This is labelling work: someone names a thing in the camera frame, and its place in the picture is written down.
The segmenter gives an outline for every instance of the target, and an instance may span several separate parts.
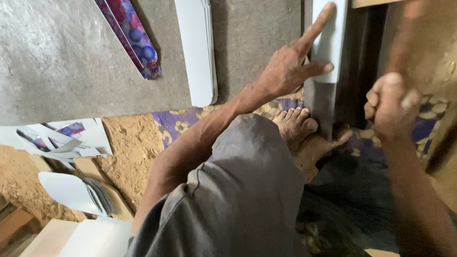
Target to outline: foot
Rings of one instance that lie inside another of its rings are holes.
[[[292,156],[299,153],[305,138],[317,131],[317,122],[309,114],[308,108],[297,107],[290,108],[288,112],[283,111],[273,119]]]
[[[273,119],[306,182],[311,182],[318,174],[316,162],[352,136],[352,130],[346,125],[336,130],[334,141],[329,142],[315,133],[318,124],[309,115],[308,108],[298,107],[283,111]]]

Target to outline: floral patterned metal strip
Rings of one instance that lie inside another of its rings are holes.
[[[143,78],[160,75],[157,52],[130,0],[94,0]]]

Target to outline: purple floral pattern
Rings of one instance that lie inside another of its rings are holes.
[[[157,52],[146,34],[130,0],[94,0],[143,78],[161,73]]]
[[[416,146],[417,156],[422,160],[427,158],[432,140],[446,113],[446,106],[444,108],[436,108],[439,105],[447,106],[447,100],[431,95],[424,96],[420,114],[413,126],[411,140]],[[273,100],[254,111],[254,113],[273,119],[280,111],[286,111],[298,106],[303,107],[303,97],[290,95]],[[164,149],[170,146],[190,126],[219,107],[208,106],[204,108],[152,113],[152,117],[159,125]],[[356,128],[353,128],[353,131],[354,136],[348,140],[347,144],[340,147],[338,151],[348,152],[359,157],[361,160],[384,163],[385,159],[383,150],[380,147],[380,140],[375,136],[374,131],[372,129],[360,130]]]

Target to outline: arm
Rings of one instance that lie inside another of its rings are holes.
[[[216,138],[240,114],[258,109],[279,96],[291,93],[307,78],[333,70],[326,62],[303,65],[306,54],[322,32],[335,5],[328,4],[316,22],[296,42],[276,51],[260,78],[248,84],[220,109],[191,126],[149,168],[148,184],[133,222],[134,236],[152,206],[177,186],[186,183],[187,174],[211,156]]]
[[[405,92],[402,77],[390,73],[373,86],[366,118],[374,117],[389,165],[394,196],[393,226],[406,256],[457,256],[457,232],[438,198],[411,142],[412,124],[419,112],[420,94]]]

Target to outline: gray workbench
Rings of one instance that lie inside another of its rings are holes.
[[[92,0],[0,5],[0,125],[191,107],[173,0],[132,0],[159,54],[144,80]],[[300,36],[300,0],[212,0],[219,100],[256,79]]]

